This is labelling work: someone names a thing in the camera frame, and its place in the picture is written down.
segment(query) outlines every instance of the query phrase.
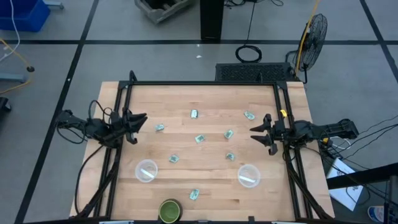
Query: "white paper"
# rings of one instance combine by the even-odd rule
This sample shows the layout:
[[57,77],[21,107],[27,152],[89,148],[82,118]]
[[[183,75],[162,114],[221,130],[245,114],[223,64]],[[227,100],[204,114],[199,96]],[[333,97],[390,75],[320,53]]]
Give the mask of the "white paper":
[[[346,174],[351,174],[355,172],[353,169],[351,169],[349,166],[347,166],[344,162],[342,162],[339,159],[335,159],[333,162],[333,167],[339,168],[339,170],[343,171]],[[339,175],[344,175],[344,173],[336,170],[335,168],[331,167],[329,170],[328,175],[326,176],[327,179],[332,178],[332,177],[337,177]],[[356,202],[359,199],[359,196],[361,195],[363,186],[354,186],[354,187],[348,187],[347,191],[346,188],[342,189],[333,189],[329,190],[329,194],[331,197],[333,197],[335,200],[337,200],[339,203],[342,205],[346,206],[348,209],[351,211],[354,210]]]

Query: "gray floor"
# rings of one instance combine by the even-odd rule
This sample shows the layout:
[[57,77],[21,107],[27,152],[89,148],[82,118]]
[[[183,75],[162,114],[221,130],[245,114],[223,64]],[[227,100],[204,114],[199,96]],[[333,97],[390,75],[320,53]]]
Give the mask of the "gray floor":
[[[63,0],[64,11],[52,10],[42,31],[22,32],[24,40],[79,40],[93,0]],[[283,7],[269,1],[256,6],[251,39],[299,40],[313,0],[284,0]],[[385,40],[398,40],[395,0],[367,0]],[[322,1],[319,13],[328,18],[327,40],[377,40],[363,8],[357,0]],[[223,39],[245,39],[251,3],[224,10]],[[135,7],[132,0],[99,0],[88,40],[197,40],[200,38],[198,4],[158,26]],[[15,39],[14,32],[0,31],[0,37]],[[97,98],[103,81],[127,79],[134,70],[139,80],[214,80],[216,63],[238,62],[234,44],[170,45],[85,45],[63,108],[85,117],[90,100]],[[281,62],[296,45],[258,45],[263,62]],[[398,46],[389,45],[398,60]],[[33,82],[5,94],[13,111],[1,123],[0,217],[13,223],[42,147],[55,105],[69,71],[76,45],[22,44],[19,52],[36,68]],[[252,52],[244,52],[248,58]],[[16,57],[0,63],[0,72],[25,73]],[[380,45],[326,45],[309,72],[307,98],[313,121],[334,123],[343,118],[355,121],[359,130],[398,112],[398,84]],[[351,157],[366,167],[397,162],[392,130]],[[364,140],[344,152],[352,154]],[[27,212],[25,222],[67,218],[76,175],[85,145],[67,143],[56,134]],[[364,191],[360,200],[364,200]],[[366,205],[350,212],[333,202],[336,216],[344,220],[370,222],[368,205],[382,203],[374,195]]]

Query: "black table leg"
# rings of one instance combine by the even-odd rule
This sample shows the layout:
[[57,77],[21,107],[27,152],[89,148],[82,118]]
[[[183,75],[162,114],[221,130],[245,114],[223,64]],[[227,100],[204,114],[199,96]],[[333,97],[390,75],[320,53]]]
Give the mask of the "black table leg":
[[200,0],[200,37],[220,40],[223,27],[224,0]]

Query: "green cup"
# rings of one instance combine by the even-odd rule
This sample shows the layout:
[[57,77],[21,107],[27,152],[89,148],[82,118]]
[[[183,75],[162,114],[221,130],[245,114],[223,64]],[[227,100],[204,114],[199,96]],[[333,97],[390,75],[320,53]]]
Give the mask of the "green cup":
[[167,199],[159,207],[159,218],[164,223],[175,223],[180,220],[181,216],[181,204],[175,199]]

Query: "electric fan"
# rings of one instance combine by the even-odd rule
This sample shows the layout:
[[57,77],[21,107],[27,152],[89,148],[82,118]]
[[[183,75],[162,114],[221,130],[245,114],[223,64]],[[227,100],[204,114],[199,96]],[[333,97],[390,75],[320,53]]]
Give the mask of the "electric fan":
[[308,31],[304,30],[298,49],[290,51],[286,54],[285,62],[288,61],[290,54],[294,54],[293,63],[295,64],[295,67],[291,68],[290,71],[295,77],[297,77],[297,70],[304,72],[304,83],[307,83],[307,70],[312,68],[321,52],[323,43],[325,41],[327,28],[328,21],[326,17],[322,14],[314,15],[311,19]]

